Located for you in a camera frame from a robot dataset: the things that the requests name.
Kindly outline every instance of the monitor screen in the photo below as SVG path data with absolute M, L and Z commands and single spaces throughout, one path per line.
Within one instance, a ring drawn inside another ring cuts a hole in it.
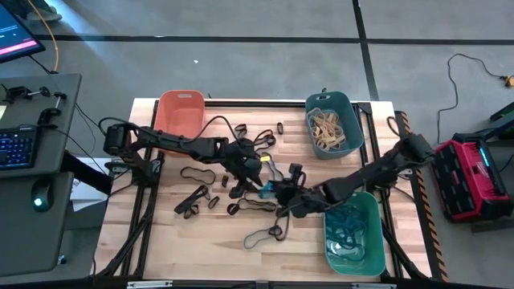
M 0 63 L 44 50 L 32 33 L 0 4 Z

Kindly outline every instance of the computer mouse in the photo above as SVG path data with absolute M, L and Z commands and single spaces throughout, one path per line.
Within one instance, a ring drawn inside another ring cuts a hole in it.
M 46 212 L 54 204 L 52 179 L 41 177 L 32 185 L 31 201 L 34 210 Z

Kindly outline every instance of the wooden table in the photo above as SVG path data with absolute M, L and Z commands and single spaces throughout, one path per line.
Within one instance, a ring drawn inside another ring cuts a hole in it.
M 135 99 L 130 121 L 139 125 L 149 125 L 155 99 Z M 377 139 L 381 153 L 398 141 L 387 126 L 386 117 L 393 116 L 390 102 L 371 102 Z M 285 133 L 275 134 L 277 143 L 268 151 L 273 155 L 277 167 L 287 174 L 292 162 L 304 165 L 307 174 L 306 186 L 314 185 L 330 177 L 343 177 L 361 167 L 359 151 L 347 157 L 318 160 L 312 151 L 308 131 L 304 124 L 302 108 L 206 108 L 206 120 L 224 115 L 234 127 L 247 124 L 248 138 L 253 139 L 259 132 L 276 124 L 284 124 Z M 365 141 L 371 152 L 366 119 Z M 204 136 L 228 136 L 224 122 L 215 121 Z M 217 173 L 216 182 L 210 185 L 212 197 L 221 201 L 209 210 L 207 201 L 199 203 L 200 214 L 189 220 L 176 215 L 173 208 L 189 196 L 199 183 L 182 179 L 181 168 L 190 165 L 194 168 L 209 168 Z M 227 189 L 221 186 L 225 174 L 221 165 L 203 165 L 187 156 L 167 156 L 163 165 L 157 207 L 153 218 L 152 233 L 146 259 L 146 279 L 215 279 L 215 280 L 275 280 L 275 281 L 376 281 L 378 278 L 364 278 L 336 274 L 327 264 L 324 256 L 323 219 L 320 214 L 306 218 L 291 218 L 288 238 L 284 242 L 267 240 L 252 250 L 243 248 L 243 239 L 248 234 L 272 226 L 275 217 L 271 213 L 240 211 L 235 216 L 226 212 L 226 207 L 234 202 L 229 199 L 229 188 L 235 185 L 231 178 Z M 268 171 L 263 168 L 263 181 L 268 179 Z M 130 182 L 130 176 L 123 176 L 113 186 L 118 189 Z M 410 183 L 399 180 L 398 188 L 411 193 Z M 131 187 L 113 196 L 108 204 L 104 225 L 101 231 L 96 261 L 98 271 L 105 267 L 120 249 L 127 238 L 137 188 Z M 415 204 L 395 190 L 391 191 L 390 207 L 394 216 L 394 229 L 397 240 L 419 270 L 430 274 L 425 243 L 419 225 Z M 393 273 L 391 253 L 384 243 L 386 266 Z M 134 250 L 133 260 L 137 260 Z

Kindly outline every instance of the orange basket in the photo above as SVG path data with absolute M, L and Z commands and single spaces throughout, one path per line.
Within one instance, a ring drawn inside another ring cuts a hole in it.
M 193 138 L 203 128 L 205 101 L 197 91 L 169 91 L 159 99 L 154 129 Z

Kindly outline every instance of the keyboard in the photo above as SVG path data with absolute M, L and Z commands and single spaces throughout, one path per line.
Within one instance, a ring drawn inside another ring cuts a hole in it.
M 0 170 L 32 168 L 38 137 L 36 127 L 0 129 Z

